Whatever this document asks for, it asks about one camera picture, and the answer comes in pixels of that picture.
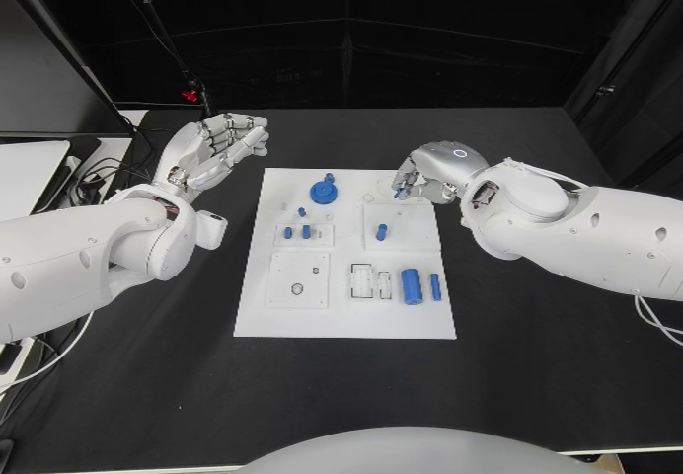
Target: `black tabletop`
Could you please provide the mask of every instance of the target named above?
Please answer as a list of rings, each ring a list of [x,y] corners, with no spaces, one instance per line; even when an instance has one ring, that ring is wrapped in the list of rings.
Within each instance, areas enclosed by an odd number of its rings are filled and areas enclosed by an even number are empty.
[[[683,349],[631,297],[506,262],[435,208],[458,339],[233,338],[266,167],[395,169],[432,140],[605,185],[560,109],[259,111],[268,157],[196,201],[229,220],[174,280],[129,289],[3,427],[11,472],[242,464],[321,435],[433,426],[554,450],[683,445]],[[150,113],[177,129],[187,112]],[[154,143],[168,141],[163,133]],[[664,320],[677,303],[652,303]]]

